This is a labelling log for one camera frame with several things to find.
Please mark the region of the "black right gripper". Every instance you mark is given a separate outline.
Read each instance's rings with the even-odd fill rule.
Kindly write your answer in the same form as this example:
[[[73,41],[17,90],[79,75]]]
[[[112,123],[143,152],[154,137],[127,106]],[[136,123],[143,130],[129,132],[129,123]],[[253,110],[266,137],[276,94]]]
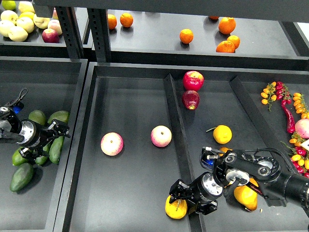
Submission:
[[[188,214],[201,213],[208,215],[217,210],[217,201],[223,193],[223,187],[218,185],[211,173],[203,173],[191,184],[186,184],[182,179],[170,187],[170,200],[190,200]]]

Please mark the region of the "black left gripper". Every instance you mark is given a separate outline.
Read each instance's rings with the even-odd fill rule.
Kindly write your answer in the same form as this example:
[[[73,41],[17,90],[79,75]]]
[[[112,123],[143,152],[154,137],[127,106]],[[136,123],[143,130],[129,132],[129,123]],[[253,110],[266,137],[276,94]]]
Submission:
[[[69,126],[58,119],[52,119],[51,123],[44,127],[39,125],[34,130],[29,141],[26,143],[26,147],[19,150],[19,153],[23,158],[28,161],[35,162],[37,157],[42,156],[42,149],[56,138],[67,137],[70,138]]]

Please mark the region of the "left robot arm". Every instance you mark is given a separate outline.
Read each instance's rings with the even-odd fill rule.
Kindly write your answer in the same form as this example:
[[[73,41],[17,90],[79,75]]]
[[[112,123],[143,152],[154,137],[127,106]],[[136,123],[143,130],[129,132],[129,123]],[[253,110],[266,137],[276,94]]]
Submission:
[[[60,155],[60,151],[50,149],[61,149],[64,138],[70,137],[69,112],[57,111],[46,118],[41,110],[34,110],[27,119],[20,120],[17,114],[24,108],[22,99],[27,93],[27,88],[21,89],[16,99],[0,107],[0,141],[18,144],[19,156],[32,162]]]

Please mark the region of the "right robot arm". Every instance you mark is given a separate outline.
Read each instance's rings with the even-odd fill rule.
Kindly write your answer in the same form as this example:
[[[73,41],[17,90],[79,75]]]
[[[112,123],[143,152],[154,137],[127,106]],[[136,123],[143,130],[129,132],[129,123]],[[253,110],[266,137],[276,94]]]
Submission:
[[[170,188],[169,203],[184,200],[192,212],[207,215],[217,209],[217,199],[229,198],[236,187],[247,186],[264,198],[268,206],[285,206],[293,203],[306,213],[309,211],[309,180],[289,170],[290,160],[274,148],[265,152],[277,154],[285,168],[273,157],[262,157],[257,150],[221,150],[203,147],[200,165],[212,172],[204,172],[191,184],[178,179]]]

